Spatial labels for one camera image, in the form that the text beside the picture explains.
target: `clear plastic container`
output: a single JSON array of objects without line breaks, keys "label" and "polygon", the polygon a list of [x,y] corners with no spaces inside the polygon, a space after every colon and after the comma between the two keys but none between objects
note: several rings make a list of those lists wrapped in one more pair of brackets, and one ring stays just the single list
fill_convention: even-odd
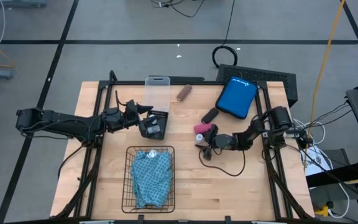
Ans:
[{"label": "clear plastic container", "polygon": [[169,112],[171,80],[169,77],[147,77],[145,82],[145,105],[154,111]]}]

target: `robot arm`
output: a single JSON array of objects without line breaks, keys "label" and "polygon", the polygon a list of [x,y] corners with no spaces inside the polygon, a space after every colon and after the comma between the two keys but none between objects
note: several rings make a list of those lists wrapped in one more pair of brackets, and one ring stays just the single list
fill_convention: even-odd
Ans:
[{"label": "robot arm", "polygon": [[[264,122],[267,118],[272,119],[273,127],[270,130],[264,129]],[[266,133],[269,144],[273,147],[283,147],[285,145],[283,134],[292,126],[290,115],[286,108],[278,106],[266,111],[260,118],[254,117],[247,130],[241,133],[218,134],[218,127],[212,125],[209,132],[205,134],[205,141],[208,146],[196,145],[204,150],[204,158],[211,160],[212,149],[225,150],[248,150],[252,147],[254,139],[260,134]]]},{"label": "robot arm", "polygon": [[140,134],[146,137],[147,128],[155,118],[141,120],[139,115],[150,111],[153,107],[135,104],[134,100],[130,100],[126,104],[121,104],[126,107],[122,112],[119,110],[119,104],[121,103],[117,101],[116,108],[107,109],[91,117],[74,116],[39,108],[18,110],[16,128],[25,136],[37,131],[48,131],[69,138],[77,138],[80,142],[85,142],[87,146],[95,143],[96,136],[106,130],[113,133],[133,125],[139,126]]}]

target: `black cable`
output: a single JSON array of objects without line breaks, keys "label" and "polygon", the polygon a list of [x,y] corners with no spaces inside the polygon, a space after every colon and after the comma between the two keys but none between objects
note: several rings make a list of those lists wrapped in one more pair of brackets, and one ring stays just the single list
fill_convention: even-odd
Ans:
[{"label": "black cable", "polygon": [[215,152],[215,154],[218,155],[218,156],[220,156],[220,155],[222,154],[222,149],[220,149],[220,150],[221,150],[220,153],[217,153],[215,149],[212,149],[212,150],[213,150],[213,151]]},{"label": "black cable", "polygon": [[[332,211],[332,210],[331,210],[331,212],[332,212],[334,215],[339,215],[339,216],[341,216],[341,214],[338,214],[338,213],[336,213],[336,212],[334,212],[334,211]],[[354,223],[358,223],[358,221],[355,221],[355,220],[353,220],[353,219],[351,219],[351,218],[347,218],[347,217],[342,217],[342,218],[347,219],[347,220],[349,220],[349,221],[352,221],[352,222],[354,222]]]},{"label": "black cable", "polygon": [[37,123],[33,124],[33,125],[30,126],[30,127],[22,128],[21,131],[27,130],[27,129],[32,129],[32,128],[36,127],[38,124],[44,124],[44,123],[47,123],[47,122],[46,122],[46,121],[38,121]]},{"label": "black cable", "polygon": [[345,101],[345,103],[337,106],[335,109],[331,110],[331,111],[328,111],[327,113],[325,114],[322,114],[321,116],[319,116],[318,118],[316,118],[314,121],[312,121],[309,125],[307,125],[306,127],[304,127],[303,129],[305,130],[306,128],[310,128],[310,126],[314,125],[317,121],[321,121],[322,119],[324,119],[325,117],[327,117],[328,115],[330,114],[333,114],[333,113],[337,113],[338,111],[340,111],[341,109],[349,106],[349,105],[346,105],[347,102]]},{"label": "black cable", "polygon": [[195,16],[197,15],[197,12],[199,11],[199,9],[201,8],[201,6],[203,5],[204,1],[205,1],[205,0],[202,0],[200,6],[198,6],[197,11],[196,11],[196,12],[194,13],[194,15],[192,15],[192,16],[186,15],[186,14],[180,12],[178,9],[175,9],[175,6],[174,6],[174,4],[172,4],[172,1],[170,2],[170,6],[172,7],[173,10],[175,10],[176,12],[179,12],[179,13],[182,14],[183,16],[186,16],[186,17],[188,17],[188,18],[193,18],[193,17],[195,17]]},{"label": "black cable", "polygon": [[63,160],[62,164],[60,164],[59,170],[57,172],[57,179],[59,179],[60,177],[60,171],[62,171],[63,165],[67,162],[67,160],[69,160],[69,158],[71,158],[72,156],[74,156],[80,149],[82,149],[84,147],[84,143],[81,143],[81,146],[76,149],[74,152],[72,152],[69,156],[67,156],[67,158],[65,160]]},{"label": "black cable", "polygon": [[262,159],[263,159],[264,161],[269,162],[269,161],[272,161],[274,158],[276,158],[276,155],[277,155],[277,150],[276,150],[276,149],[274,149],[274,156],[273,156],[273,157],[271,157],[271,158],[270,158],[270,160],[268,160],[268,161],[266,160],[266,158],[265,158],[264,154],[265,154],[265,149],[263,149],[263,150],[262,150],[262,155],[261,155],[261,156],[262,156]]},{"label": "black cable", "polygon": [[28,131],[28,132],[25,132],[25,133],[34,133],[34,132],[36,132],[36,131],[42,131],[42,130],[44,130],[44,129],[46,129],[46,128],[49,128],[49,127],[51,127],[51,126],[53,126],[53,125],[60,124],[60,123],[64,123],[64,122],[69,122],[69,121],[76,121],[76,122],[83,123],[83,124],[85,124],[85,125],[89,128],[88,124],[86,124],[84,121],[77,120],[77,119],[67,119],[67,120],[57,121],[57,122],[54,122],[54,123],[52,123],[52,124],[48,124],[48,125],[46,125],[46,126],[42,126],[41,128],[37,128],[37,129],[31,130],[31,131]]},{"label": "black cable", "polygon": [[121,103],[121,102],[119,101],[117,90],[116,90],[116,101],[117,101],[117,109],[118,109],[118,110],[117,110],[115,113],[113,113],[113,114],[118,113],[118,111],[119,111],[119,105],[126,106],[126,104],[123,104],[123,103]]},{"label": "black cable", "polygon": [[24,133],[20,133],[21,136],[28,138],[28,139],[32,139],[32,138],[51,138],[51,139],[56,139],[56,140],[68,140],[70,138],[58,138],[58,137],[53,137],[53,136],[29,136],[27,134]]},{"label": "black cable", "polygon": [[233,0],[233,4],[231,6],[231,12],[230,12],[230,19],[229,19],[229,25],[227,27],[227,32],[226,32],[226,37],[224,38],[224,41],[223,41],[223,44],[220,45],[219,47],[216,47],[214,49],[214,51],[212,52],[212,61],[215,65],[216,68],[219,68],[219,65],[218,63],[216,63],[216,60],[215,60],[215,54],[216,52],[219,50],[219,49],[226,49],[228,50],[230,53],[233,54],[234,56],[234,62],[233,62],[233,66],[237,65],[237,60],[238,60],[238,56],[237,56],[237,52],[231,48],[231,47],[228,47],[228,46],[224,46],[224,44],[226,43],[227,41],[227,36],[229,35],[229,30],[230,30],[230,24],[231,24],[231,17],[233,16],[233,9],[234,9],[234,3],[236,2],[236,0]]},{"label": "black cable", "polygon": [[[180,0],[180,1],[178,1],[178,2],[175,2],[175,3],[172,3],[173,5],[177,5],[177,4],[180,4],[180,3],[182,3],[184,0]],[[152,3],[152,6],[154,7],[154,8],[159,8],[159,9],[161,9],[161,8],[163,8],[163,7],[166,7],[166,8],[168,8],[171,4],[171,2],[173,2],[173,0],[169,0],[169,1],[166,1],[166,2],[155,2],[155,1],[153,1],[153,0],[150,0],[150,2]]]},{"label": "black cable", "polygon": [[[291,147],[291,148],[296,149],[297,151],[299,151],[299,149],[296,148],[296,147],[294,147],[294,146],[291,146],[291,145],[288,145],[288,144],[286,144],[286,146]],[[334,161],[334,162],[336,162],[336,163],[338,163],[338,164],[340,164],[340,165],[343,165],[343,166],[348,166],[348,164],[344,164],[344,163],[342,163],[342,162],[339,162],[339,161],[336,161],[336,160],[334,160],[334,159],[331,159],[331,158],[327,157],[326,155],[324,155],[324,154],[322,154],[322,153],[320,153],[320,152],[314,150],[312,147],[309,147],[308,150],[312,150],[313,152],[315,152],[315,153],[317,153],[317,154],[323,156],[325,159],[329,159],[330,161]],[[351,170],[354,170],[355,172],[358,172],[358,169],[356,169],[356,168],[354,168],[354,167],[349,166],[349,168],[350,168]]]},{"label": "black cable", "polygon": [[334,121],[337,121],[338,119],[340,119],[340,118],[342,118],[343,116],[347,115],[347,114],[348,114],[348,113],[350,113],[351,111],[352,111],[352,110],[349,110],[348,112],[346,112],[346,113],[344,113],[344,114],[340,115],[339,117],[337,117],[337,118],[333,119],[332,121],[328,121],[327,123],[324,123],[324,124],[314,125],[314,126],[312,126],[312,127],[323,126],[323,125],[326,125],[326,124],[332,123],[332,122],[334,122]]},{"label": "black cable", "polygon": [[318,164],[313,158],[311,158],[309,156],[309,154],[305,153],[305,155],[311,160],[313,161],[313,163],[318,166],[324,173],[326,173],[328,176],[330,176],[332,179],[338,181],[340,184],[342,184],[343,186],[347,187],[349,190],[351,190],[352,192],[354,192],[355,194],[358,195],[358,191],[354,190],[352,187],[348,186],[345,182],[343,182],[341,179],[337,178],[336,176],[332,175],[330,172],[328,172],[326,169],[324,169],[320,164]]},{"label": "black cable", "polygon": [[220,170],[220,171],[224,172],[225,174],[230,175],[232,177],[238,177],[240,174],[242,174],[242,171],[244,171],[244,169],[246,168],[246,154],[245,154],[244,150],[242,150],[242,155],[243,155],[243,158],[244,158],[244,165],[242,166],[242,169],[241,169],[240,173],[238,173],[238,174],[230,174],[230,173],[228,173],[227,171],[225,171],[224,169],[222,169],[220,167],[209,166],[209,165],[204,164],[203,160],[201,159],[201,153],[202,152],[203,152],[203,150],[200,150],[200,153],[198,154],[198,158],[200,159],[200,162],[201,162],[202,165],[204,165],[205,167],[208,167],[208,168],[218,169],[218,170]]}]

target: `gray floor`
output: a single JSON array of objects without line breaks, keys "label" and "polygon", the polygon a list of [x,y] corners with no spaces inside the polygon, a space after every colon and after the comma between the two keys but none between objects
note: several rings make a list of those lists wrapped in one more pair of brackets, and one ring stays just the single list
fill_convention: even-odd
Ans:
[{"label": "gray floor", "polygon": [[[49,0],[43,9],[7,9],[5,39],[58,40],[72,0]],[[199,1],[177,6],[191,14]],[[348,0],[358,25],[358,1]],[[229,39],[328,39],[339,7],[335,0],[236,1]],[[196,17],[185,18],[171,9],[154,9],[148,0],[80,0],[68,39],[223,39],[231,1],[209,0]],[[2,26],[0,10],[0,33]],[[356,40],[342,13],[335,39]],[[194,76],[215,80],[211,44],[65,45],[44,108],[73,113],[82,81],[103,80],[113,69],[119,80],[143,80],[149,75]],[[314,84],[323,59],[324,45],[231,45],[238,65],[295,73],[299,101],[292,115],[304,122],[310,117]],[[37,104],[56,45],[1,45],[16,63],[14,78],[0,80],[0,205],[11,178],[23,138],[14,129],[15,112]],[[231,63],[232,56],[217,53],[218,61]],[[5,63],[0,56],[0,63]],[[358,86],[358,44],[334,45],[329,54],[318,93],[316,114],[344,102],[344,92]],[[358,161],[358,125],[352,114],[326,126],[321,149],[345,148],[351,162]],[[320,130],[315,130],[318,138]],[[57,184],[57,169],[65,141],[34,140],[7,222],[47,218]],[[337,212],[343,211],[338,202]],[[348,217],[358,220],[352,202]]]}]

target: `wooden tabletop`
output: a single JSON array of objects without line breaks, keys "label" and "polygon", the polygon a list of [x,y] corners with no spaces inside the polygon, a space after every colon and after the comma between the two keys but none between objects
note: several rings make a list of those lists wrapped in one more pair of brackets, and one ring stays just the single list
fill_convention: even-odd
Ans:
[{"label": "wooden tabletop", "polygon": [[[91,116],[93,114],[97,87],[98,82],[82,83],[76,115]],[[254,145],[246,151],[246,168],[239,177],[230,177],[220,170],[204,167],[198,159],[199,149],[195,147],[193,126],[200,124],[201,118],[214,107],[223,86],[193,86],[185,101],[178,102],[176,96],[182,88],[183,86],[171,86],[170,111],[163,141],[143,138],[135,126],[114,134],[106,133],[92,219],[137,219],[138,214],[127,214],[121,210],[126,149],[129,146],[161,145],[175,148],[175,210],[172,213],[145,214],[145,219],[223,220],[224,216],[230,215],[232,220],[274,220],[266,164],[261,157],[263,148],[261,138],[255,139]],[[121,102],[133,99],[135,102],[144,104],[143,85],[114,85],[113,94],[114,90],[118,91]],[[272,108],[276,106],[288,108],[282,82],[268,82],[268,92]],[[260,95],[263,108],[265,108],[263,93]],[[114,107],[115,97],[112,96],[111,99],[110,107]],[[213,123],[219,127],[219,133],[231,134],[245,131],[255,114],[257,111],[253,102],[247,119],[240,120],[220,112]],[[296,146],[293,139],[286,139],[286,142]],[[77,140],[69,140],[65,156],[79,146],[80,143]],[[288,189],[305,211],[314,216],[299,152],[286,147],[281,149],[281,153]],[[85,150],[83,149],[63,167],[51,215],[60,212],[78,189],[77,177],[81,176],[84,156]],[[205,163],[222,167],[235,174],[241,170],[243,158],[241,152],[223,151],[220,156],[213,155],[212,160]],[[279,188],[277,192],[281,216],[285,217]],[[88,191],[84,195],[81,214],[85,214],[87,199]]]}]

